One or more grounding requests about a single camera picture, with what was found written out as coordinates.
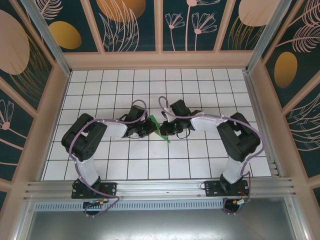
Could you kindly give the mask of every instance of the black mounting bracket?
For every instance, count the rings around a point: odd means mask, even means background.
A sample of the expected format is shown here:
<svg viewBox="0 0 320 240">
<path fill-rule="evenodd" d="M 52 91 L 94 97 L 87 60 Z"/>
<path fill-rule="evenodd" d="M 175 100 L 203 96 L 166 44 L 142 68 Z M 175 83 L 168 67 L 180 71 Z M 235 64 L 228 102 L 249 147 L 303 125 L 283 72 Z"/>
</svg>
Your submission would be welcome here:
<svg viewBox="0 0 320 240">
<path fill-rule="evenodd" d="M 116 182 L 101 182 L 99 186 L 99 192 L 105 192 L 106 194 L 115 196 L 117 194 Z M 107 199 L 108 197 L 102 196 L 91 191 L 88 188 L 84 188 L 84 184 L 77 180 L 72 185 L 72 199 Z"/>
<path fill-rule="evenodd" d="M 207 197 L 240 197 L 241 191 L 246 195 L 249 194 L 248 182 L 246 180 L 239 180 L 237 182 L 237 187 L 232 188 L 229 193 L 226 193 L 221 187 L 220 180 L 205 181 L 201 184 L 201 187 L 205 191 Z"/>
</svg>

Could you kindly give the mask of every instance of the white tiled floor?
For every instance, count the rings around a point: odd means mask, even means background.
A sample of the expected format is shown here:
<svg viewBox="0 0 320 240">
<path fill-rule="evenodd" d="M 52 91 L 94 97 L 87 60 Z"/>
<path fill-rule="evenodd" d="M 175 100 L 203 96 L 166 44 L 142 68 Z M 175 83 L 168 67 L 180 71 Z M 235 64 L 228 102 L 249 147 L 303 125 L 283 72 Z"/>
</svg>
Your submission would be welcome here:
<svg viewBox="0 0 320 240">
<path fill-rule="evenodd" d="M 81 114 L 116 119 L 129 112 L 132 101 L 142 99 L 149 114 L 162 123 L 159 96 L 166 96 L 170 104 L 183 99 L 192 111 L 225 116 L 238 111 L 258 128 L 241 69 L 73 71 L 42 179 L 77 178 L 61 139 Z M 94 155 L 96 169 L 103 180 L 220 177 L 228 156 L 218 135 L 193 131 L 187 139 L 169 139 L 171 143 L 155 133 L 139 140 L 106 139 Z M 265 152 L 252 159 L 247 170 L 253 177 L 271 176 Z"/>
</svg>

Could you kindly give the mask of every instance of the purple cable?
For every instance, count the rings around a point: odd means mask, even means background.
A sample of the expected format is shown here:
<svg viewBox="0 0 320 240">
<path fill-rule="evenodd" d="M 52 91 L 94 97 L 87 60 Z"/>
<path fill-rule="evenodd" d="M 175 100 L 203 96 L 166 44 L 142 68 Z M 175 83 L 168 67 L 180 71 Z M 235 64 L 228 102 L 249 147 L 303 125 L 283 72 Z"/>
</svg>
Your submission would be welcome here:
<svg viewBox="0 0 320 240">
<path fill-rule="evenodd" d="M 167 98 L 164 97 L 164 96 L 160 96 L 159 99 L 158 99 L 160 108 L 161 108 L 162 111 L 164 111 L 167 115 L 169 115 L 169 116 L 171 116 L 171 117 L 173 117 L 173 118 L 176 118 L 176 119 L 192 119 L 192 118 L 197 118 L 197 117 L 200 117 L 200 116 L 204 116 L 204 117 L 209 117 L 209 118 L 214 118 L 214 119 L 224 119 L 224 120 L 233 121 L 233 122 L 235 122 L 235 123 L 238 123 L 238 124 L 241 124 L 241 125 L 243 125 L 243 126 L 246 126 L 247 128 L 251 129 L 252 131 L 254 131 L 254 132 L 257 134 L 257 136 L 261 139 L 262 148 L 261 148 L 257 153 L 255 153 L 255 154 L 253 154 L 253 155 L 250 155 L 250 156 L 245 160 L 245 162 L 244 162 L 244 164 L 243 164 L 243 166 L 242 166 L 241 172 L 240 172 L 240 174 L 241 174 L 242 177 L 245 177 L 245 176 L 249 175 L 249 184 L 248 184 L 248 185 L 249 185 L 249 186 L 248 186 L 248 187 L 249 187 L 249 193 L 248 193 L 248 197 L 250 197 L 250 192 L 251 192 L 251 173 L 250 173 L 250 171 L 248 171 L 246 174 L 244 174 L 244 170 L 245 170 L 246 165 L 248 164 L 248 162 L 249 162 L 252 158 L 254 158 L 254 157 L 258 156 L 260 153 L 262 153 L 262 152 L 264 151 L 265 147 L 266 147 L 266 141 L 265 141 L 264 137 L 260 134 L 260 132 L 258 132 L 254 127 L 252 127 L 251 125 L 249 125 L 249 124 L 247 124 L 247 123 L 245 123 L 245 122 L 243 122 L 243 121 L 240 121 L 240 120 L 237 120 L 237 119 L 233 119 L 233 118 L 227 117 L 227 116 L 219 116 L 219 115 L 206 114 L 206 113 L 196 114 L 196 115 L 193 115 L 193 116 L 176 116 L 176 115 L 173 115 L 173 114 L 171 114 L 170 112 L 168 112 L 168 111 L 165 110 L 165 108 L 164 108 L 164 107 L 162 106 L 162 104 L 161 104 L 161 99 L 164 99 L 164 100 L 165 100 L 165 105 L 166 105 L 166 107 L 167 107 L 167 108 L 169 107 L 169 102 L 168 102 Z M 223 200 L 223 205 L 222 205 L 223 208 L 222 208 L 222 210 L 227 214 L 228 212 L 231 213 L 231 211 L 229 211 L 228 209 L 225 208 L 226 201 L 227 201 L 227 198 L 225 198 L 225 199 Z"/>
<path fill-rule="evenodd" d="M 101 119 L 101 118 L 99 118 L 99 119 L 93 119 L 93 120 L 87 122 L 87 123 L 80 129 L 80 131 L 75 135 L 74 139 L 73 139 L 72 142 L 71 142 L 71 145 L 70 145 L 70 148 L 69 148 L 69 152 L 68 152 L 68 153 L 69 153 L 70 158 L 72 158 L 73 161 L 74 161 L 75 170 L 76 170 L 79 178 L 81 179 L 81 181 L 82 181 L 91 191 L 93 191 L 93 192 L 95 192 L 95 193 L 97 193 L 97 194 L 100 194 L 100 195 L 102 195 L 102 196 L 108 197 L 108 198 L 116 198 L 116 199 L 117 199 L 117 200 L 116 200 L 115 202 L 113 202 L 108 208 L 106 208 L 106 209 L 103 210 L 103 211 L 98 212 L 96 215 L 89 215 L 89 214 L 87 213 L 87 209 L 88 209 L 88 207 L 90 207 L 90 205 L 87 206 L 87 207 L 84 209 L 84 213 L 85 213 L 85 215 L 86 215 L 87 217 L 90 216 L 91 218 L 94 218 L 95 216 L 98 217 L 99 215 L 104 214 L 106 211 L 108 211 L 110 208 L 112 208 L 117 202 L 119 202 L 120 197 L 114 196 L 114 195 L 110 195 L 110 194 L 106 194 L 106 193 L 100 192 L 100 191 L 98 191 L 98 190 L 95 190 L 93 187 L 91 187 L 91 186 L 83 179 L 83 177 L 82 177 L 82 175 L 81 175 L 81 172 L 80 172 L 80 170 L 79 170 L 78 164 L 77 164 L 77 159 L 72 155 L 72 148 L 74 147 L 76 140 L 78 139 L 78 137 L 80 136 L 80 134 L 83 132 L 83 130 L 85 130 L 85 129 L 86 129 L 90 124 L 92 124 L 92 123 L 95 123 L 95 122 L 103 122 L 103 123 L 134 124 L 134 123 L 136 123 L 136 122 L 139 122 L 143 117 L 145 117 L 145 115 L 146 115 L 146 113 L 147 113 L 147 105 L 146 105 L 146 103 L 145 103 L 143 100 L 140 100 L 140 99 L 137 99 L 137 100 L 133 101 L 133 102 L 132 102 L 132 105 L 133 105 L 134 103 L 136 103 L 136 102 L 142 102 L 143 105 L 144 105 L 144 112 L 143 112 L 142 116 L 139 117 L 137 120 L 134 120 L 134 121 L 120 121 L 120 120 Z"/>
</svg>

